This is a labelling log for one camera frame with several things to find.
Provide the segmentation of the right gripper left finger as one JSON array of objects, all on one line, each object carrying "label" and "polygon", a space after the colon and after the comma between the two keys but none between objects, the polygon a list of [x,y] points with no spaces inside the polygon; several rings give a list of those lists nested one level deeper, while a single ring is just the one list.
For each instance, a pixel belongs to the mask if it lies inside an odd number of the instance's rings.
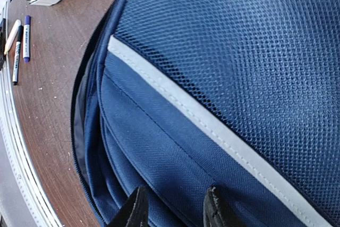
[{"label": "right gripper left finger", "polygon": [[108,227],[148,226],[149,202],[143,186],[138,186],[129,196]]}]

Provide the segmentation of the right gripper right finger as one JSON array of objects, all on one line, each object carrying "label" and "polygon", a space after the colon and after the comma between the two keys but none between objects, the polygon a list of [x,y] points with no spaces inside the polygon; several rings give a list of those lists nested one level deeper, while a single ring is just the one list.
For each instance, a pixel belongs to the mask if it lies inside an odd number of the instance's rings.
[{"label": "right gripper right finger", "polygon": [[203,202],[203,225],[207,227],[245,227],[246,224],[221,197],[217,187],[208,188]]}]

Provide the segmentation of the navy blue student backpack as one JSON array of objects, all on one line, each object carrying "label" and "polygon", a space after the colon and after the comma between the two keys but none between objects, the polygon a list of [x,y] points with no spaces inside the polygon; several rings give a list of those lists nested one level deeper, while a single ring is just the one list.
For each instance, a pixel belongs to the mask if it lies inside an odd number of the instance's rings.
[{"label": "navy blue student backpack", "polygon": [[339,0],[115,0],[75,79],[76,171],[100,226],[339,226]]}]

